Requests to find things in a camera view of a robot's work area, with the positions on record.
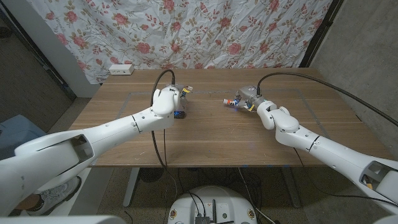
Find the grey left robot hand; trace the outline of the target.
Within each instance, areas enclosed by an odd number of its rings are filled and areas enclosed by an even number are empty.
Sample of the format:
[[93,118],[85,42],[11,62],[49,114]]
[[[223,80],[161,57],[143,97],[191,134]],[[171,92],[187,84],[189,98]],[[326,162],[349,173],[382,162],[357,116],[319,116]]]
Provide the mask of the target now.
[[183,111],[187,105],[186,94],[191,93],[193,90],[192,86],[183,84],[174,84],[169,86],[170,90],[174,91],[174,103],[176,111]]

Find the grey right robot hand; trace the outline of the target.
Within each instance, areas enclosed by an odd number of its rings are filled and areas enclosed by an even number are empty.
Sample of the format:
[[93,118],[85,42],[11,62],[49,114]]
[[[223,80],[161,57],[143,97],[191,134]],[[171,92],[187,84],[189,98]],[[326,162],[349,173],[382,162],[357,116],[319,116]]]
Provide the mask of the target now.
[[249,111],[256,111],[257,107],[265,102],[265,98],[257,93],[255,86],[241,87],[233,100],[233,106],[236,108],[246,108]]

